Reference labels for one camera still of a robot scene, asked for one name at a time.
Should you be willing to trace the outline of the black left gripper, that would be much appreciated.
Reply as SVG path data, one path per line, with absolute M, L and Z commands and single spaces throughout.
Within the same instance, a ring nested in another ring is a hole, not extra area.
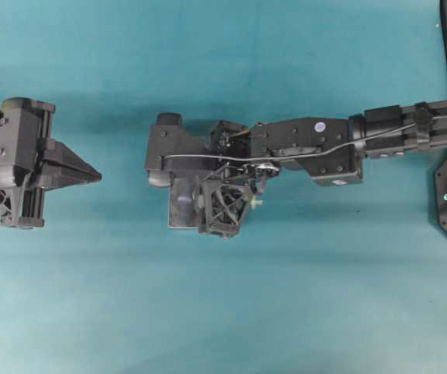
M 0 225 L 44 226 L 43 190 L 99 182 L 102 174 L 51 134 L 53 104 L 13 97 L 0 106 Z

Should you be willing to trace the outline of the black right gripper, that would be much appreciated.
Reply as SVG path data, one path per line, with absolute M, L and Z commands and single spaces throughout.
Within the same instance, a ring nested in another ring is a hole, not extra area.
M 259 195 L 256 182 L 274 178 L 281 166 L 271 160 L 251 161 L 252 131 L 235 122 L 220 120 L 202 137 L 205 161 L 212 169 L 197 178 L 198 232 L 221 238 L 236 236 Z

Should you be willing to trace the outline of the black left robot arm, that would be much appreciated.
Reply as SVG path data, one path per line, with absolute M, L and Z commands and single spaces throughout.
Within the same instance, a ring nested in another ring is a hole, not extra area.
M 0 106 L 0 225 L 44 226 L 46 192 L 99 182 L 102 175 L 53 139 L 55 106 L 13 97 Z

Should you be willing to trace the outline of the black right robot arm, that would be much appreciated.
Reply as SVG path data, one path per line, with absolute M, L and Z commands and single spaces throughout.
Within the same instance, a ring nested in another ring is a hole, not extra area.
M 200 233 L 235 236 L 252 200 L 284 169 L 320 186 L 363 181 L 366 158 L 447 148 L 447 101 L 393 105 L 348 119 L 296 118 L 252 127 L 221 122 L 203 155 L 195 207 Z

